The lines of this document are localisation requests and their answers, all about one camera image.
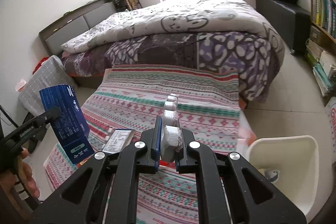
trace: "purple bedsheet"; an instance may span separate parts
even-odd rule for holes
[[[246,32],[153,34],[98,46],[68,55],[62,62],[71,76],[98,76],[113,65],[166,64],[221,73],[239,73],[240,94],[264,100],[280,70],[269,41]]]

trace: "small label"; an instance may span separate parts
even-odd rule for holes
[[[114,154],[122,150],[132,130],[115,130],[103,148],[103,152]]]
[[[77,150],[83,148],[85,146],[84,143],[80,144],[79,146],[75,147],[74,149],[71,149],[70,152],[71,153],[75,153]]]
[[[72,96],[72,97],[73,97],[74,95],[73,95],[73,93],[72,93],[72,91],[71,91],[70,87],[68,87],[68,91],[69,91],[69,94],[70,94],[70,96]]]

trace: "cardboard box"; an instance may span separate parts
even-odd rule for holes
[[[310,39],[317,45],[322,45],[322,31],[315,26],[310,26]]]
[[[94,153],[87,137],[90,128],[79,107],[75,91],[70,85],[55,85],[40,90],[44,109],[54,106],[61,109],[61,115],[50,124],[65,153],[76,165]]]

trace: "black bag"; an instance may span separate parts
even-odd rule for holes
[[[117,12],[124,12],[127,10],[126,0],[114,0],[114,6]]]

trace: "bed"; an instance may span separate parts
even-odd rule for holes
[[[281,37],[242,0],[165,1],[122,13],[115,13],[112,0],[96,0],[64,15],[40,38],[82,86],[97,88],[105,69],[122,64],[234,69],[240,95],[250,101],[265,100],[284,57]]]

